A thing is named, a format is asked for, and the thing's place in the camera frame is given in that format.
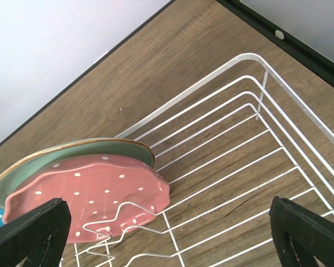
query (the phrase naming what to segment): pink plate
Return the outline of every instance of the pink plate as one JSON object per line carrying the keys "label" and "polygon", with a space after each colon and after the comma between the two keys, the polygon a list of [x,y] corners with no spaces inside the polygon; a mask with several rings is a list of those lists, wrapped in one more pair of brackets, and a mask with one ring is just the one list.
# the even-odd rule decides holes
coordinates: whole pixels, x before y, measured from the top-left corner
{"label": "pink plate", "polygon": [[[24,180],[6,198],[3,222],[8,223],[55,197],[63,198],[70,208],[68,243],[105,238],[82,227],[85,223],[114,219],[122,202],[137,203],[153,213],[162,211],[170,202],[168,183],[143,162],[119,155],[84,155],[50,164]],[[154,219],[154,215],[126,204],[115,221],[87,228],[119,236],[128,226],[145,225]]]}

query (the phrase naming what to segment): wire rack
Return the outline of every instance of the wire rack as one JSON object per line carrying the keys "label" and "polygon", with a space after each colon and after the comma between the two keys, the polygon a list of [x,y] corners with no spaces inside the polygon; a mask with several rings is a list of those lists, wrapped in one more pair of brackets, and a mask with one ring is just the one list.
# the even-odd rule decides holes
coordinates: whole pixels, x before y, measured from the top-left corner
{"label": "wire rack", "polygon": [[[150,128],[149,130],[145,131],[144,129],[148,126],[148,124],[151,121],[154,121],[156,118],[158,118],[161,115],[164,115],[167,110],[171,110],[171,108],[178,103],[180,103],[182,100],[186,99],[189,95],[196,92],[198,89],[200,89],[202,86],[206,85],[208,82],[215,79],[217,76],[222,74],[223,72],[227,71],[228,69],[232,68],[234,65],[246,61],[246,60],[252,60],[255,62],[258,62],[264,69],[263,74],[263,81],[260,83],[255,77],[250,75],[244,75],[236,80],[226,84],[225,86],[221,87],[220,89],[217,89],[216,91],[209,93],[207,96],[204,96],[203,98],[195,101],[194,103],[188,105],[187,107],[183,107],[179,112],[172,115],[171,117],[164,119],[162,122],[159,121],[159,123]],[[237,168],[236,170],[233,170],[232,172],[228,173],[227,175],[222,176],[221,178],[214,180],[213,182],[210,182],[209,184],[203,186],[202,188],[199,188],[197,191],[193,192],[192,194],[189,194],[185,198],[172,203],[170,206],[168,206],[164,211],[159,212],[158,214],[154,214],[149,209],[146,209],[145,207],[142,207],[134,202],[123,202],[119,205],[119,208],[117,210],[117,213],[115,215],[115,218],[111,220],[104,220],[104,221],[94,221],[87,223],[83,226],[83,228],[86,231],[90,231],[92,233],[97,234],[97,237],[102,239],[101,242],[90,246],[87,249],[79,251],[77,244],[75,245],[75,253],[76,253],[76,264],[78,267],[82,266],[80,262],[80,257],[84,253],[89,253],[92,255],[96,255],[99,257],[102,257],[103,261],[96,265],[96,267],[99,266],[114,266],[114,260],[115,257],[110,253],[110,246],[113,244],[121,243],[126,235],[126,231],[130,228],[139,228],[141,231],[149,231],[154,232],[158,235],[169,235],[171,238],[171,242],[174,245],[175,252],[172,254],[157,254],[157,253],[142,253],[137,254],[129,259],[127,264],[125,264],[125,267],[133,265],[133,262],[140,257],[155,257],[155,258],[177,258],[179,260],[180,266],[188,266],[188,264],[184,260],[184,254],[188,253],[189,251],[193,250],[194,248],[200,248],[203,245],[207,243],[213,243],[213,240],[215,240],[217,237],[224,235],[234,229],[237,229],[241,227],[242,225],[245,225],[246,223],[252,222],[256,220],[257,218],[260,218],[264,214],[268,214],[269,209],[265,209],[261,212],[258,212],[254,214],[253,216],[248,217],[247,219],[240,220],[239,222],[233,224],[232,226],[223,227],[221,224],[220,230],[217,233],[210,234],[208,237],[204,238],[203,240],[200,240],[198,242],[195,242],[194,244],[185,246],[184,248],[180,248],[180,245],[178,244],[178,241],[175,237],[175,230],[180,229],[181,227],[188,227],[189,224],[198,222],[198,220],[202,220],[203,217],[208,216],[208,214],[215,213],[220,211],[223,207],[226,207],[227,205],[231,205],[233,202],[240,200],[241,198],[248,196],[257,190],[260,190],[264,187],[273,185],[274,183],[277,183],[281,181],[282,179],[285,179],[286,176],[289,175],[300,175],[307,184],[306,188],[302,190],[301,192],[293,195],[292,197],[289,197],[291,200],[297,201],[300,197],[308,196],[310,193],[315,193],[317,197],[323,202],[323,204],[326,207],[326,211],[322,212],[320,214],[321,216],[334,216],[334,208],[333,205],[330,203],[331,201],[327,200],[329,197],[324,197],[326,192],[326,195],[330,195],[332,199],[334,199],[334,169],[332,166],[323,158],[323,156],[317,151],[317,149],[309,142],[309,140],[305,137],[305,135],[301,132],[301,130],[295,125],[295,123],[287,116],[287,114],[282,110],[282,108],[279,106],[279,104],[276,102],[276,100],[269,94],[269,92],[266,90],[266,85],[269,80],[269,76],[271,76],[277,83],[278,86],[280,86],[289,97],[293,99],[293,101],[302,109],[302,111],[315,123],[315,125],[318,126],[318,128],[322,131],[322,133],[333,143],[334,145],[334,134],[330,131],[330,129],[312,112],[312,110],[302,101],[300,97],[298,97],[295,92],[285,83],[285,81],[279,76],[279,74],[259,55],[253,54],[253,53],[245,53],[242,55],[239,55],[235,57],[234,59],[230,60],[229,62],[225,63],[194,85],[190,86],[188,89],[174,97],[172,100],[155,110],[153,113],[136,123],[135,125],[131,126],[121,134],[117,135],[116,137],[124,138],[124,137],[130,137],[133,134],[136,134],[137,132],[141,132],[141,130],[144,130],[143,133],[139,134],[138,137],[134,138],[135,140],[141,140],[144,141],[149,136],[153,136],[156,134],[159,130],[163,129],[163,127],[168,126],[169,124],[173,123],[174,121],[183,118],[184,114],[187,114],[187,112],[193,112],[196,109],[201,108],[202,104],[206,101],[211,100],[213,97],[218,97],[219,94],[222,92],[225,92],[229,88],[232,88],[233,86],[237,85],[241,81],[251,81],[254,83],[257,87],[257,90],[259,91],[259,94],[256,94],[253,91],[242,91],[230,99],[227,99],[225,102],[223,102],[221,105],[218,105],[214,107],[213,109],[209,110],[205,114],[195,118],[194,120],[184,123],[182,127],[178,128],[177,130],[173,131],[167,136],[164,136],[162,139],[160,139],[157,142],[154,142],[150,147],[153,150],[158,151],[156,153],[156,160],[159,161],[164,155],[178,151],[182,146],[187,147],[188,149],[184,149],[182,154],[179,154],[172,160],[170,160],[167,163],[163,163],[158,169],[158,172],[163,172],[168,167],[173,166],[180,162],[181,160],[187,158],[188,156],[192,155],[193,153],[198,153],[198,151],[205,150],[208,145],[210,145],[212,142],[218,141],[220,138],[225,137],[225,135],[229,134],[230,132],[234,131],[235,129],[238,129],[239,127],[247,127],[251,121],[257,121],[257,123],[260,123],[262,125],[262,129],[258,132],[256,132],[253,136],[246,139],[243,142],[240,142],[238,144],[235,144],[232,147],[227,147],[226,150],[221,151],[218,155],[215,157],[206,160],[202,164],[193,166],[192,169],[188,170],[188,172],[178,176],[177,178],[169,181],[170,185],[173,185],[175,183],[181,183],[184,182],[186,179],[190,179],[193,177],[193,175],[197,174],[200,170],[207,170],[208,168],[211,168],[212,164],[217,162],[220,159],[223,159],[227,156],[230,156],[232,153],[239,151],[240,149],[252,145],[253,142],[258,141],[261,138],[264,138],[266,135],[269,136],[269,138],[273,139],[273,141],[276,142],[276,146],[272,148],[270,152],[265,153],[264,155],[258,157],[257,159],[253,159],[252,161],[248,162],[247,164],[244,164],[243,166]],[[230,106],[233,103],[240,103],[241,99],[244,99],[247,97],[249,99],[248,101],[244,101],[244,104],[240,104],[236,108],[233,108],[232,110],[228,110],[223,113],[223,108]],[[248,110],[249,113],[246,117],[243,117],[242,119],[235,121],[233,124],[229,124],[227,128],[218,127],[220,126],[224,121],[232,119],[237,114],[240,114],[244,112],[245,110]],[[205,122],[210,116],[216,115],[216,119],[211,123],[204,123],[203,128],[197,129],[196,125],[201,122]],[[205,138],[203,136],[208,131],[213,132],[213,136],[211,138]],[[182,139],[179,139],[179,141],[175,142],[174,138],[183,133],[187,132],[188,135],[184,135]],[[200,142],[198,145],[190,146],[188,145],[189,142],[193,139],[196,139],[198,137],[202,138],[202,142]],[[161,144],[169,144],[166,148],[164,147],[163,150],[158,150],[158,147]],[[248,184],[245,184],[245,190],[242,194],[239,194],[234,197],[225,197],[225,201],[222,201],[220,204],[213,206],[212,208],[205,210],[201,212],[200,214],[197,214],[193,217],[187,218],[184,221],[180,221],[175,225],[171,225],[170,218],[168,216],[168,213],[170,211],[173,211],[174,209],[178,208],[180,205],[183,205],[185,203],[188,203],[188,201],[200,196],[201,194],[205,192],[210,192],[211,190],[214,190],[214,188],[221,186],[225,181],[232,179],[233,177],[237,176],[244,170],[249,170],[252,168],[259,167],[258,164],[261,162],[268,162],[273,156],[275,156],[278,153],[284,153],[285,156],[290,160],[291,165],[287,170],[283,170],[279,174],[274,174],[274,176],[271,179],[268,179],[267,181],[260,182],[256,186],[252,188],[248,188]],[[330,176],[325,177],[324,170],[326,170]],[[111,240],[111,238],[107,235],[104,235],[100,232],[98,232],[94,225],[97,223],[102,222],[111,222],[117,219],[119,216],[119,212],[121,210],[121,207],[124,205],[135,205],[138,206],[140,209],[144,210],[145,212],[154,214],[155,216],[161,216],[165,221],[165,230],[156,230],[152,229],[148,226],[141,226],[136,225],[132,226],[130,228],[127,228],[124,230],[123,234],[114,241]],[[226,266],[225,263],[240,257],[244,254],[250,253],[251,251],[264,246],[265,244],[271,243],[272,238],[265,239],[261,242],[258,242],[257,244],[254,244],[250,246],[247,249],[244,249],[242,251],[239,251],[233,255],[229,255],[224,259],[218,260],[217,262],[210,261],[211,264],[208,264],[206,266],[214,267],[214,266]],[[96,252],[97,248],[104,248],[105,252]],[[61,266],[65,265],[65,261],[61,261]]]}

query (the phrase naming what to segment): wood grain surface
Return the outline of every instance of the wood grain surface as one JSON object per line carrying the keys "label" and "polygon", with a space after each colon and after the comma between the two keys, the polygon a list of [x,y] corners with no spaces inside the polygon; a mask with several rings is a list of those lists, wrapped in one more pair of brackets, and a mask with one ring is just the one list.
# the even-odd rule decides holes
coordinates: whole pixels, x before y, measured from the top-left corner
{"label": "wood grain surface", "polygon": [[[0,147],[0,173],[22,157],[40,149],[88,137],[116,136],[223,63],[245,52],[257,53],[264,57],[334,132],[334,88],[216,1],[177,0],[5,142]],[[129,138],[138,137],[139,134],[158,125],[183,108],[245,74],[253,75],[262,81],[263,69],[251,61],[237,64]],[[271,78],[267,84],[267,90],[334,168],[334,145]],[[244,91],[260,94],[259,89],[251,81],[242,81],[144,137],[141,141],[151,146]],[[158,155],[171,145],[184,140],[192,133],[246,103],[257,107],[255,99],[250,95],[239,97],[193,127],[155,146],[154,152]],[[315,167],[334,187],[332,175],[297,137],[270,101],[265,100],[264,103],[274,112],[276,118],[315,163]],[[265,111],[261,113],[271,129],[279,136],[280,141],[284,143],[284,147],[304,169],[305,175],[313,181],[334,208],[334,197],[314,170]],[[164,167],[171,160],[183,156],[193,147],[252,114],[252,109],[246,106],[177,149],[157,156],[155,168],[162,168],[160,173],[168,182],[183,177],[171,184],[171,205],[223,177],[228,177],[211,189],[167,211],[166,216],[171,226],[176,226],[231,200],[294,167],[284,150],[279,150],[257,161],[260,157],[279,148],[279,144],[270,132],[233,150],[234,147],[267,129],[260,120],[255,118],[231,129],[181,160]],[[228,150],[231,152],[206,167],[196,170],[198,166]],[[250,167],[245,167],[253,161],[257,162]],[[185,266],[210,266],[226,258],[230,259],[219,266],[280,266],[272,242],[233,257],[271,237],[267,212],[238,227],[233,226],[266,211],[274,196],[292,197],[309,188],[310,185],[302,174],[297,170],[292,171],[198,220],[177,227],[173,230],[173,235],[179,250],[191,248],[197,242],[229,229],[224,234],[183,252],[181,258]],[[296,198],[295,201],[319,214],[328,211],[315,191],[310,191]],[[334,220],[333,215],[327,218]],[[162,215],[148,227],[160,231],[167,229]],[[78,250],[81,251],[89,245],[79,244]],[[113,266],[124,266],[135,254],[172,255],[176,252],[176,248],[169,233],[159,235],[146,230],[137,230],[128,234],[123,242],[112,245],[110,251],[116,256]],[[73,245],[67,245],[63,258],[64,267],[77,266]],[[80,256],[81,266],[95,266],[104,260],[106,258],[87,253]],[[167,267],[181,266],[177,256],[140,257],[133,261],[131,266],[156,266],[157,264]]]}

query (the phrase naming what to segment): black frame edge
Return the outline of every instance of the black frame edge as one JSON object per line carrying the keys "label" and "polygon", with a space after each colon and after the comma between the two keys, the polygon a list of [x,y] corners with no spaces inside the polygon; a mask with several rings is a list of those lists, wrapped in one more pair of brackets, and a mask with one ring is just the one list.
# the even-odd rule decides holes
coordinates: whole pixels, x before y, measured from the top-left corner
{"label": "black frame edge", "polygon": [[[324,57],[311,47],[302,43],[271,21],[262,17],[254,10],[247,7],[238,0],[217,0],[222,6],[233,12],[236,16],[267,37],[278,47],[283,49],[298,62],[307,67],[321,79],[334,87],[334,62]],[[275,30],[283,32],[284,39],[275,35]]]}
{"label": "black frame edge", "polygon": [[143,24],[138,26],[136,30],[130,33],[125,39],[123,39],[120,43],[118,43],[112,50],[110,50],[107,54],[101,57],[97,62],[95,62],[90,68],[88,68],[84,73],[82,73],[77,79],[75,79],[71,84],[69,84],[66,88],[64,88],[58,95],[56,95],[52,100],[50,100],[47,104],[45,104],[40,110],[38,110],[34,115],[32,115],[27,121],[25,121],[19,128],[14,130],[9,136],[7,136],[3,141],[0,142],[0,146],[2,146],[7,140],[9,140],[12,136],[14,136],[19,130],[24,128],[30,121],[32,121],[35,117],[37,117],[42,111],[44,111],[48,106],[50,106],[53,102],[55,102],[58,98],[60,98],[65,92],[67,92],[71,87],[73,87],[78,81],[80,81],[84,76],[86,76],[89,72],[91,72],[96,66],[98,66],[103,60],[105,60],[109,55],[114,53],[120,46],[126,43],[132,36],[137,34],[142,28],[144,28],[147,24],[149,24],[155,17],[157,17],[160,13],[162,13],[165,9],[167,9],[171,4],[173,4],[176,0],[170,0],[166,5],[164,5],[160,10],[158,10],[152,17],[150,17]]}

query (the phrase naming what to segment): white panel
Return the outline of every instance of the white panel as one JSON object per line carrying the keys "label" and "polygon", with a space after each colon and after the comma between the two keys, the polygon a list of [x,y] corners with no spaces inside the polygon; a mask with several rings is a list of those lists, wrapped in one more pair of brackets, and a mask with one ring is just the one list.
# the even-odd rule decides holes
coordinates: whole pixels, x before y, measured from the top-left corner
{"label": "white panel", "polygon": [[241,0],[334,62],[334,0]]}
{"label": "white panel", "polygon": [[0,142],[169,0],[0,0]]}

